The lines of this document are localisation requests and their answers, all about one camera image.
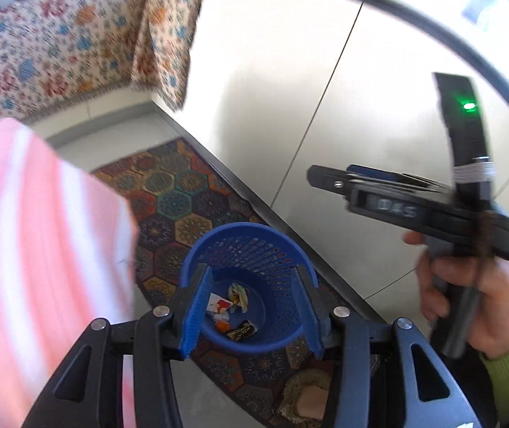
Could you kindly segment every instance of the blue plastic basket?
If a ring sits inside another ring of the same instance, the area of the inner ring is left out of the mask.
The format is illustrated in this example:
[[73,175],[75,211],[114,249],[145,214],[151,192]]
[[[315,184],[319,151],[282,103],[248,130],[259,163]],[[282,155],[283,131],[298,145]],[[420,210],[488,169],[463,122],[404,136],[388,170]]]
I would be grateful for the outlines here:
[[222,225],[198,240],[185,258],[181,286],[189,285],[198,263],[213,269],[213,293],[224,298],[232,282],[248,290],[247,313],[231,314],[231,326],[251,320],[258,332],[244,342],[234,342],[219,333],[210,317],[201,331],[211,342],[237,353],[265,353],[286,346],[302,333],[291,291],[291,272],[303,264],[318,286],[314,268],[290,238],[261,224]]

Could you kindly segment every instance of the human hand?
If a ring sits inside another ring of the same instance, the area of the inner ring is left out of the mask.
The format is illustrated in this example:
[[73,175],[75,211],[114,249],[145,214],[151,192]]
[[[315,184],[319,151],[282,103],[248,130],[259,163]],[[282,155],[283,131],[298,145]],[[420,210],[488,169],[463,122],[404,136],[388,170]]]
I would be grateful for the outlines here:
[[[408,231],[403,240],[408,245],[422,245],[421,233]],[[432,283],[433,275],[453,285],[471,286],[476,274],[474,257],[442,257],[431,262],[427,251],[419,257],[415,273],[419,279],[421,313],[433,321],[449,315],[447,298]],[[477,287],[482,291],[480,308],[471,325],[468,343],[490,360],[509,353],[509,262],[491,259],[482,272]]]

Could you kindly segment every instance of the hexagon tile pattern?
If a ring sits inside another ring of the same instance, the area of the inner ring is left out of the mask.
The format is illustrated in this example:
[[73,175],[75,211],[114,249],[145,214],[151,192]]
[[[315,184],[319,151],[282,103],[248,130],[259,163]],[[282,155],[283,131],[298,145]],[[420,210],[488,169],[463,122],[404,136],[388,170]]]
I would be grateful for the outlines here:
[[[209,230],[232,222],[264,224],[251,205],[181,138],[108,164],[94,175],[130,200],[140,224],[136,283],[151,306],[171,299],[185,256]],[[337,304],[347,304],[335,291],[331,293]],[[252,356],[234,354],[201,337],[192,359],[260,423],[294,428],[272,413],[272,405],[284,382],[312,361],[304,337],[284,349]],[[330,371],[333,366],[321,368]]]

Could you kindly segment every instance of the floral tablecloth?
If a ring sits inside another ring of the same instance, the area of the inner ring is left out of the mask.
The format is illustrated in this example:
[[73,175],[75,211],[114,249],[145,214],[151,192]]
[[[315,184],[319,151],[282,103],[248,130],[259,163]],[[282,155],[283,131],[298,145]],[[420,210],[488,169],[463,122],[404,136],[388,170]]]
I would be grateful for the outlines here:
[[185,99],[201,0],[19,0],[0,11],[0,117],[31,124],[132,84]]

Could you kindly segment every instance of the pink striped fabric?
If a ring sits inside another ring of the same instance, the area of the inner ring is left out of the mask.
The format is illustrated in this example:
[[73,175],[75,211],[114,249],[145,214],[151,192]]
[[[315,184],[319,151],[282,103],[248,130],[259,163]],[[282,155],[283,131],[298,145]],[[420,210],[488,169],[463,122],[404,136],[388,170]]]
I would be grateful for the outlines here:
[[[0,428],[22,425],[96,317],[133,315],[130,205],[61,160],[30,128],[0,121]],[[131,362],[124,426],[135,426]]]

